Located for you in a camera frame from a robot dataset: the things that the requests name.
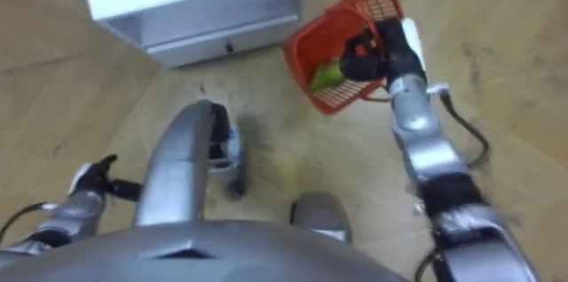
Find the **basket handle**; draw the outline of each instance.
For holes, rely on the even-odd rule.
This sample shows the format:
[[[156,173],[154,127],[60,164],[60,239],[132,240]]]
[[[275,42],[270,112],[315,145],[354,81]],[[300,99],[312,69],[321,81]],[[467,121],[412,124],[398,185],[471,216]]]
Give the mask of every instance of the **basket handle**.
[[[371,35],[377,42],[378,46],[379,42],[381,42],[381,36],[379,35],[379,32],[376,30],[373,16],[371,16],[368,12],[361,11],[359,8],[357,8],[357,5],[360,2],[361,0],[342,0],[341,2],[339,2],[339,4],[327,8],[326,12],[328,13],[351,12],[358,15],[359,17],[361,17],[361,20],[371,32]]]

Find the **white box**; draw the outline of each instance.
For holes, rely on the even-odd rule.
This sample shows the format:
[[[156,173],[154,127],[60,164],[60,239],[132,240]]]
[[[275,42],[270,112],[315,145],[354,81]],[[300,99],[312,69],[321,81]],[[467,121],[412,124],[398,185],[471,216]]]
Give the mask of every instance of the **white box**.
[[[303,0],[88,0],[101,26],[177,67],[279,43]]]

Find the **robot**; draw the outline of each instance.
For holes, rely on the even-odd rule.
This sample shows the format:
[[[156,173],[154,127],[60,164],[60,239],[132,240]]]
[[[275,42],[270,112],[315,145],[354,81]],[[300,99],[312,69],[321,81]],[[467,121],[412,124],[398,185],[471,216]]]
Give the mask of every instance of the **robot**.
[[[471,179],[470,168],[489,146],[455,112],[446,84],[428,87],[414,23],[393,19],[376,27],[385,55],[345,57],[342,70],[352,80],[386,76],[392,131],[435,245],[414,280],[432,265],[438,281],[539,281]],[[430,102],[436,95],[484,145],[471,163],[444,136]],[[178,114],[154,149],[143,184],[109,178],[115,160],[110,155],[84,165],[64,202],[29,206],[4,225],[0,236],[24,213],[51,211],[27,238],[0,251],[0,280],[406,281],[351,245],[348,217],[329,193],[300,197],[286,224],[205,219],[207,176],[228,177],[228,192],[237,197],[248,186],[241,134],[221,105],[202,100]],[[134,221],[128,230],[98,236],[109,195],[137,204]]]

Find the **drawer handle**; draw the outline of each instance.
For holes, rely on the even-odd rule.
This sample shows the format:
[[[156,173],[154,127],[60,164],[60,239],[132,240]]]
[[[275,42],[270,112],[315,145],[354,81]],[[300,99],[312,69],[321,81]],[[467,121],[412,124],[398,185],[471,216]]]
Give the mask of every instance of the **drawer handle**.
[[[233,53],[233,52],[234,52],[233,44],[232,44],[232,43],[227,43],[227,44],[225,45],[225,51],[226,51],[227,53]]]

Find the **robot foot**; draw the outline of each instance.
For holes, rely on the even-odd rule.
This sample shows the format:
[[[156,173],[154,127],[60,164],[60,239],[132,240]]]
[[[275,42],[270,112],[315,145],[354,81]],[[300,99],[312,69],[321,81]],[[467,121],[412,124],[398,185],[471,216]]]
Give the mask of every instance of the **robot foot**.
[[[341,201],[331,193],[305,193],[292,204],[290,224],[351,243],[351,227]]]

